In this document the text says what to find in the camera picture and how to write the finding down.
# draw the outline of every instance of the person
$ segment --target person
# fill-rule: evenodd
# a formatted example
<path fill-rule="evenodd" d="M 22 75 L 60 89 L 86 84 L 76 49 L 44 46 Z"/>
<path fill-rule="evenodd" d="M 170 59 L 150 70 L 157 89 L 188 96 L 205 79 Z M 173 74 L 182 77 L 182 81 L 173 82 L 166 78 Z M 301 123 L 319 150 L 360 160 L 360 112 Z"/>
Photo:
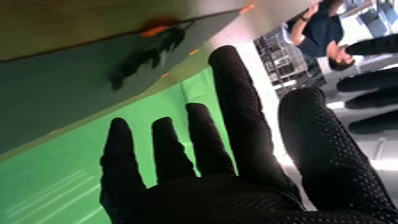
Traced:
<path fill-rule="evenodd" d="M 271 154 L 269 127 L 235 49 L 209 57 L 220 111 L 237 173 L 205 106 L 188 104 L 193 165 L 170 118 L 152 123 L 157 185 L 145 188 L 127 123 L 115 118 L 100 157 L 100 205 L 111 223 L 365 223 L 398 224 L 398 211 L 376 171 L 317 89 L 292 91 L 278 106 L 285 150 L 317 208 L 305 211 L 298 188 Z"/>
<path fill-rule="evenodd" d="M 314 3 L 308 10 L 287 21 L 291 42 L 308 57 L 328 57 L 330 69 L 342 71 L 355 63 L 351 55 L 339 46 L 344 36 L 337 9 L 342 0 Z"/>

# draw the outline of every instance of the gloved hand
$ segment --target gloved hand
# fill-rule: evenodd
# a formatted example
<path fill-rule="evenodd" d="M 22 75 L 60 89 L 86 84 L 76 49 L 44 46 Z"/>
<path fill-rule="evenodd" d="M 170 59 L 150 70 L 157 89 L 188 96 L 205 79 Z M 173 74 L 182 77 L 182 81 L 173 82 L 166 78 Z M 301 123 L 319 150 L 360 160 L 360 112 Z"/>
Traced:
<path fill-rule="evenodd" d="M 398 68 L 360 74 L 337 83 L 340 92 L 367 91 L 346 101 L 346 108 L 353 110 L 381 108 L 398 104 Z M 398 110 L 355 121 L 347 125 L 355 134 L 376 134 L 398 129 Z"/>
<path fill-rule="evenodd" d="M 319 90 L 280 103 L 285 149 L 317 212 L 305 212 L 296 186 L 271 155 L 269 128 L 248 72 L 232 47 L 209 64 L 237 174 L 205 107 L 188 104 L 188 130 L 200 177 L 168 118 L 152 123 L 157 185 L 145 189 L 125 121 L 111 121 L 100 157 L 100 204 L 113 223 L 398 223 L 398 212 L 367 158 L 324 108 Z"/>

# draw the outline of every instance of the dark clothing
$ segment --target dark clothing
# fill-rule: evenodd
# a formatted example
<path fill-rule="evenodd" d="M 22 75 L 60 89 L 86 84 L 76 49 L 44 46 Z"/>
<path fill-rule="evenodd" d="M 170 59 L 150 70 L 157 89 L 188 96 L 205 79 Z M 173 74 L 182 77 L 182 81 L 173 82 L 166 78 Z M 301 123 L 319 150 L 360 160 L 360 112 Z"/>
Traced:
<path fill-rule="evenodd" d="M 301 53 L 308 57 L 314 57 L 314 58 L 323 57 L 326 55 L 328 43 L 331 41 L 339 43 L 344 36 L 339 16 L 335 15 L 328 17 L 330 6 L 331 6 L 331 1 L 323 1 L 319 3 L 319 11 L 310 17 L 310 20 L 307 22 L 307 26 L 301 32 L 305 39 L 299 45 L 296 46 Z M 289 32 L 292 30 L 292 26 L 298 19 L 299 19 L 299 16 L 287 22 Z"/>
<path fill-rule="evenodd" d="M 398 34 L 360 41 L 346 48 L 349 55 L 398 53 Z"/>

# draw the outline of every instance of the blurry object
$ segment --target blurry object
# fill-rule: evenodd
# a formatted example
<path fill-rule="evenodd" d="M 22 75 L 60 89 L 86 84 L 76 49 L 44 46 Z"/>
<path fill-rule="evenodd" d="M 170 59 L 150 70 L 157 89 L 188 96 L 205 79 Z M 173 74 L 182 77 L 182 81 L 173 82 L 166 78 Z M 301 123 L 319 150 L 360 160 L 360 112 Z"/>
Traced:
<path fill-rule="evenodd" d="M 278 98 L 301 87 L 324 84 L 315 59 L 291 44 L 285 25 L 253 40 Z"/>
<path fill-rule="evenodd" d="M 349 99 L 344 107 L 353 110 L 381 108 L 398 104 L 398 68 L 369 72 L 342 79 L 337 83 L 340 92 L 365 91 Z M 398 110 L 355 121 L 347 125 L 355 134 L 376 134 L 398 129 Z"/>
<path fill-rule="evenodd" d="M 358 15 L 358 17 L 369 29 L 371 36 L 381 37 L 387 34 L 388 29 L 379 19 L 378 11 L 369 9 L 367 12 Z"/>
<path fill-rule="evenodd" d="M 398 34 L 356 42 L 346 47 L 349 55 L 376 55 L 398 53 Z"/>
<path fill-rule="evenodd" d="M 115 72 L 109 75 L 111 89 L 118 90 L 122 87 L 124 78 L 129 77 L 143 64 L 150 63 L 150 68 L 154 69 L 157 65 L 164 63 L 164 58 L 168 53 L 175 50 L 182 39 L 184 31 L 191 27 L 193 22 L 179 28 L 173 26 L 164 29 L 164 26 L 150 29 L 145 32 L 145 38 L 152 37 L 156 40 L 150 42 L 148 49 L 138 50 L 127 58 L 124 59 L 120 65 L 116 66 Z"/>
<path fill-rule="evenodd" d="M 248 4 L 246 7 L 239 10 L 239 15 L 244 15 L 253 8 L 255 8 L 255 5 Z"/>

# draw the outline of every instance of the green surface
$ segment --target green surface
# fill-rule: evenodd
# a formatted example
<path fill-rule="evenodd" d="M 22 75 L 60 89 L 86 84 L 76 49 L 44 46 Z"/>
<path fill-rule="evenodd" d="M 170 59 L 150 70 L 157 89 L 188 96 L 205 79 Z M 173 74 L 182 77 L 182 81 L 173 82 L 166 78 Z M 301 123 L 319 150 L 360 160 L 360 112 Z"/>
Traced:
<path fill-rule="evenodd" d="M 205 69 L 163 92 L 125 106 L 81 128 L 1 162 L 0 223 L 109 223 L 97 202 L 100 175 L 97 159 L 109 120 L 113 117 L 122 117 L 127 120 L 132 131 L 140 173 L 147 186 L 152 186 L 156 176 L 150 123 L 164 116 L 172 118 L 179 141 L 186 147 L 186 154 L 193 158 L 184 112 L 184 104 L 188 102 L 205 104 L 221 139 L 227 139 L 211 69 Z"/>

